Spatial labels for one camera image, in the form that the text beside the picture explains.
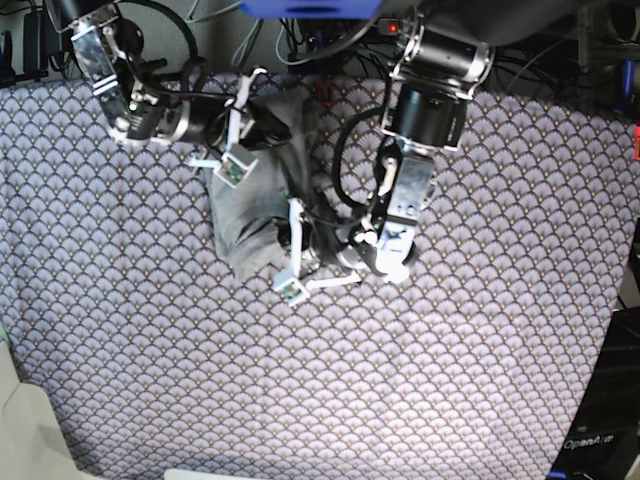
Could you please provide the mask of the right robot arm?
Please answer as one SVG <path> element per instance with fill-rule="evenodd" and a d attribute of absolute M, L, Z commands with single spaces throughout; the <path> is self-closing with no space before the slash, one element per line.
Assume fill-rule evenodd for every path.
<path fill-rule="evenodd" d="M 155 9 L 178 26 L 189 50 L 182 69 L 162 73 L 163 59 L 143 59 L 144 36 L 122 16 L 115 1 L 48 1 L 53 26 L 71 35 L 75 59 L 100 102 L 110 135 L 134 146 L 185 142 L 222 147 L 234 157 L 290 140 L 289 128 L 264 105 L 249 98 L 262 69 L 238 80 L 233 97 L 204 91 L 207 62 L 190 28 L 169 8 Z"/>

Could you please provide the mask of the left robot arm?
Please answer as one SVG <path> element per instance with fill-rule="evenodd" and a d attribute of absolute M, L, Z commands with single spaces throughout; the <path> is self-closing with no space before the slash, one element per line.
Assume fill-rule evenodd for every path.
<path fill-rule="evenodd" d="M 376 187 L 350 220 L 289 177 L 289 262 L 275 290 L 296 300 L 323 287 L 302 278 L 302 263 L 333 263 L 354 283 L 367 269 L 387 281 L 406 279 L 418 211 L 434 175 L 433 154 L 458 147 L 467 107 L 488 77 L 500 46 L 527 38 L 570 13 L 571 1 L 424 1 L 386 33 L 397 42 L 383 102 L 367 110 L 384 135 Z"/>

